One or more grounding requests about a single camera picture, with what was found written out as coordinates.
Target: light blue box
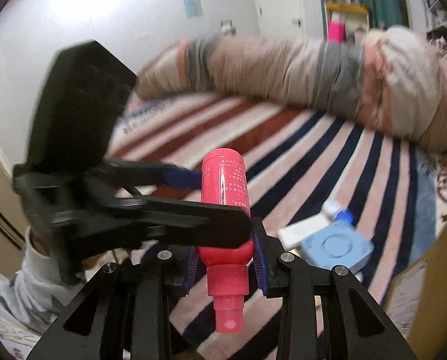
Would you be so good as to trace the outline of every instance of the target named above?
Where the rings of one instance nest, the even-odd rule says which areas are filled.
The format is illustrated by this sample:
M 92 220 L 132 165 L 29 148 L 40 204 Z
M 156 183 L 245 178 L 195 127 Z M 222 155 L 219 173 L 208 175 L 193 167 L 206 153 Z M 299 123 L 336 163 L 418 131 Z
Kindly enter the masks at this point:
M 332 269 L 346 266 L 353 274 L 368 262 L 373 244 L 344 221 L 331 225 L 302 240 L 300 253 L 311 266 Z

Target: white door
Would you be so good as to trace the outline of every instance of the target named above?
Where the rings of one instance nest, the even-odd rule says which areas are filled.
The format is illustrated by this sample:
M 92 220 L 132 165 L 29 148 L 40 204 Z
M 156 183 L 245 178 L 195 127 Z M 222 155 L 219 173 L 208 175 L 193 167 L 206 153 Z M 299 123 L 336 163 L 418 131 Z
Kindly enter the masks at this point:
M 305 35 L 302 0 L 255 0 L 262 36 Z

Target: red spray bottle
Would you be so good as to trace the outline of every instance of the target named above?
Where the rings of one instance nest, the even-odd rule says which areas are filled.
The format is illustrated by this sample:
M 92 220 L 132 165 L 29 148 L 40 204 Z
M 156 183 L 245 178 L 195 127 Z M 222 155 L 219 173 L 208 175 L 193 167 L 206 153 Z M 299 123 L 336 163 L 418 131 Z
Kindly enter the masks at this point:
M 216 149 L 205 156 L 201 201 L 238 206 L 250 216 L 244 160 L 238 152 Z M 249 292 L 247 263 L 253 251 L 252 239 L 238 249 L 199 247 L 200 259 L 207 266 L 207 291 L 213 296 L 217 333 L 243 330 L 244 295 Z

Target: triangular cutout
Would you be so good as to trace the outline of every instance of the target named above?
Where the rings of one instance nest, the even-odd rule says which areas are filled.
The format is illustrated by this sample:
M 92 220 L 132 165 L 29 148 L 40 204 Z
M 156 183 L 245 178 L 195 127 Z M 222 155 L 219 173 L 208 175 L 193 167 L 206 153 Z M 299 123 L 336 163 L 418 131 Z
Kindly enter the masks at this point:
M 93 290 L 64 322 L 64 329 L 78 335 L 89 335 L 92 330 L 99 297 L 98 290 Z
M 383 333 L 385 327 L 382 321 L 374 314 L 371 307 L 365 302 L 360 294 L 354 290 L 354 288 L 351 288 L 349 290 L 349 296 L 352 308 L 354 309 L 358 335 L 365 338 Z

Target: striped rug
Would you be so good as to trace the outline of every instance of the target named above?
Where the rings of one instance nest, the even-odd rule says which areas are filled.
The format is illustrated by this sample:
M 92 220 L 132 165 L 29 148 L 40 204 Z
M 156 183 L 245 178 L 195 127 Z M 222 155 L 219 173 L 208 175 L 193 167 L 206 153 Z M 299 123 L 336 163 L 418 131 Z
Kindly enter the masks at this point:
M 358 231 L 374 244 L 362 269 L 363 284 L 380 303 L 391 278 L 435 240 L 439 213 L 427 157 L 414 144 L 318 112 L 212 93 L 144 104 L 134 99 L 115 129 L 109 155 L 200 169 L 206 153 L 218 147 L 242 154 L 252 216 L 263 219 L 270 235 L 317 214 L 329 197 L 347 206 Z M 141 190 L 200 201 L 199 191 Z M 282 302 L 262 296 L 252 264 L 249 273 L 243 333 L 215 333 L 203 266 L 190 294 L 172 310 L 172 324 L 204 358 L 275 358 Z M 316 314 L 320 334 L 320 308 Z M 321 334 L 320 358 L 324 343 Z

